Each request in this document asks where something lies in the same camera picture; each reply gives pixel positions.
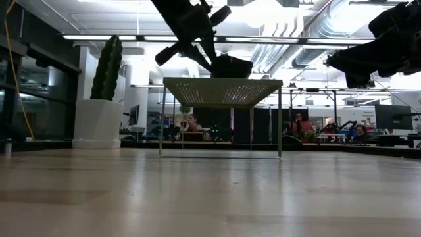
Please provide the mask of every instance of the yellow cable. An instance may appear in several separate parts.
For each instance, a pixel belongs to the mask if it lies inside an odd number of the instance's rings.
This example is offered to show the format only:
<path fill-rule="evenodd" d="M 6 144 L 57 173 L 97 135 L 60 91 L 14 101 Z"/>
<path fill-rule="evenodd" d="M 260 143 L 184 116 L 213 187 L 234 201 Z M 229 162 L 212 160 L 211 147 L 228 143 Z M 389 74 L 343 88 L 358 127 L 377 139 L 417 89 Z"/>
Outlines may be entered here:
<path fill-rule="evenodd" d="M 7 9 L 6 17 L 8 15 L 8 13 L 12 10 L 14 2 L 15 2 L 15 0 L 13 0 L 10 7 Z M 32 132 L 31 125 L 29 124 L 28 117 L 26 116 L 24 103 L 23 103 L 22 98 L 20 97 L 20 94 L 19 94 L 19 82 L 18 82 L 18 78 L 16 76 L 16 71 L 14 69 L 12 47 L 11 47 L 11 41 L 10 41 L 10 37 L 9 37 L 9 27 L 7 26 L 7 19 L 6 18 L 5 18 L 5 28 L 6 28 L 7 47 L 9 47 L 9 57 L 11 58 L 12 72 L 13 72 L 14 83 L 16 85 L 16 92 L 18 94 L 18 99 L 20 100 L 20 106 L 22 107 L 22 112 L 24 113 L 26 126 L 28 126 L 28 130 L 31 134 L 32 140 L 35 141 L 34 133 Z"/>

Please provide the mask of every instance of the wooden floor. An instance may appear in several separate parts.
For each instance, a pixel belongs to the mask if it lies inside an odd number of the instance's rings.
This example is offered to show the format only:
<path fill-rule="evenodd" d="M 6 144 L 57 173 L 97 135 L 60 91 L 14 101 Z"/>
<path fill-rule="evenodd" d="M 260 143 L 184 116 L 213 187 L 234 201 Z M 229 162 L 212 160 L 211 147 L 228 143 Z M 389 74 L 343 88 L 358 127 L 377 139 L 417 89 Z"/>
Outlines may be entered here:
<path fill-rule="evenodd" d="M 276 156 L 192 154 L 240 153 Z M 285 152 L 281 162 L 159 162 L 157 154 L 51 150 L 2 157 L 0 236 L 421 236 L 418 161 Z"/>

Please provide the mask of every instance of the cable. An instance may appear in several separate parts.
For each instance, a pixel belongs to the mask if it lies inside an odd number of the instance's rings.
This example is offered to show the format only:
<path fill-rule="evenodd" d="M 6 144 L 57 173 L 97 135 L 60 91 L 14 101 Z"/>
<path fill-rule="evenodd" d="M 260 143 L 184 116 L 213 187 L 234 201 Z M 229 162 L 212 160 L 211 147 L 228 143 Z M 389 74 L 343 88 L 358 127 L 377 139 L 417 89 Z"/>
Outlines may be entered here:
<path fill-rule="evenodd" d="M 408 105 L 405 101 L 403 101 L 401 98 L 397 97 L 396 95 L 394 95 L 391 91 L 389 91 L 389 89 L 387 89 L 385 86 L 383 86 L 380 82 L 378 82 L 376 79 L 372 78 L 373 81 L 377 82 L 383 89 L 385 89 L 387 92 L 389 92 L 392 97 L 396 97 L 396 99 L 398 99 L 399 101 L 401 101 L 402 103 L 404 103 L 406 106 L 409 106 L 413 111 L 415 111 L 415 113 L 419 113 L 416 109 L 414 109 L 412 106 Z"/>
<path fill-rule="evenodd" d="M 20 97 L 20 93 L 19 93 L 19 82 L 18 82 L 18 78 L 16 76 L 16 71 L 14 69 L 14 62 L 13 62 L 13 55 L 12 55 L 11 40 L 10 40 L 10 36 L 9 36 L 9 26 L 7 25 L 7 15 L 12 11 L 12 8 L 13 8 L 15 2 L 16 2 L 16 0 L 13 0 L 12 3 L 11 3 L 11 5 L 8 7 L 8 9 L 6 11 L 5 29 L 6 29 L 7 47 L 9 48 L 9 57 L 10 57 L 11 64 L 12 64 L 12 73 L 13 73 L 14 83 L 16 85 L 16 92 L 18 94 L 18 99 L 20 101 L 20 106 L 22 107 L 22 112 L 24 113 L 24 118 L 25 118 L 26 126 L 28 127 L 29 133 L 31 134 L 32 141 L 35 141 L 34 133 L 32 132 L 31 125 L 29 124 L 28 117 L 26 116 L 24 103 L 23 103 L 23 100 Z"/>

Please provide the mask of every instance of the robotic arm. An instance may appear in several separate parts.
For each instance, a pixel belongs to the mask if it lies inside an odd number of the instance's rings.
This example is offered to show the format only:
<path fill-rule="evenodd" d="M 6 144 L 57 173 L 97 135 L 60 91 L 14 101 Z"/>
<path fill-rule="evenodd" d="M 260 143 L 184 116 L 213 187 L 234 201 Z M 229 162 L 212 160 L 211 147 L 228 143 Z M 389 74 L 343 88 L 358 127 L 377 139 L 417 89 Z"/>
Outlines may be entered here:
<path fill-rule="evenodd" d="M 252 62 L 237 59 L 227 54 L 216 56 L 213 27 L 223 22 L 230 14 L 228 6 L 222 7 L 210 18 L 212 6 L 205 0 L 192 5 L 190 0 L 152 0 L 165 22 L 178 38 L 178 42 L 167 47 L 155 56 L 159 66 L 166 63 L 177 53 L 188 57 L 207 69 L 216 78 L 247 78 L 253 67 Z M 200 46 L 205 51 L 211 64 L 192 43 L 200 39 Z"/>
<path fill-rule="evenodd" d="M 421 5 L 402 2 L 382 12 L 368 25 L 376 38 L 370 43 L 338 51 L 326 61 L 345 73 L 349 88 L 364 87 L 370 74 L 410 75 L 421 70 Z"/>

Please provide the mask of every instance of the white planter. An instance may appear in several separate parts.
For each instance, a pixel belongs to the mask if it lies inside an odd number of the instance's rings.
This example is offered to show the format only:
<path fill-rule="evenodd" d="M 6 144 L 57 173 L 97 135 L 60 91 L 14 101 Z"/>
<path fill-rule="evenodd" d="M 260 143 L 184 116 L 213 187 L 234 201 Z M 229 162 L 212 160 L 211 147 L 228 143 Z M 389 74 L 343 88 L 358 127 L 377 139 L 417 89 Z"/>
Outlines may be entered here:
<path fill-rule="evenodd" d="M 118 149 L 124 105 L 102 99 L 76 102 L 75 149 Z"/>

